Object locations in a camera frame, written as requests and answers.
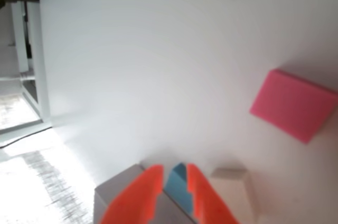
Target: pink foam block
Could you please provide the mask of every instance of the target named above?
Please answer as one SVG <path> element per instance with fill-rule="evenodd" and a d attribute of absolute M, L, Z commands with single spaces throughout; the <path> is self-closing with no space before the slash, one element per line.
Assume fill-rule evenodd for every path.
<path fill-rule="evenodd" d="M 276 69 L 250 112 L 308 143 L 337 104 L 337 93 Z"/>

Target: white wall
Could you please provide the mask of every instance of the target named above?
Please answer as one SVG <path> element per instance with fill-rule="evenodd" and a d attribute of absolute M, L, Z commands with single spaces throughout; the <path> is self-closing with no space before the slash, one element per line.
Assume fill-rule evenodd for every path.
<path fill-rule="evenodd" d="M 10 4 L 0 10 L 0 77 L 19 74 Z M 0 96 L 21 92 L 19 80 L 0 81 Z"/>
<path fill-rule="evenodd" d="M 41 0 L 53 124 L 97 182 L 246 167 L 261 223 L 338 223 L 338 114 L 303 145 L 248 112 L 270 69 L 338 90 L 338 0 Z"/>

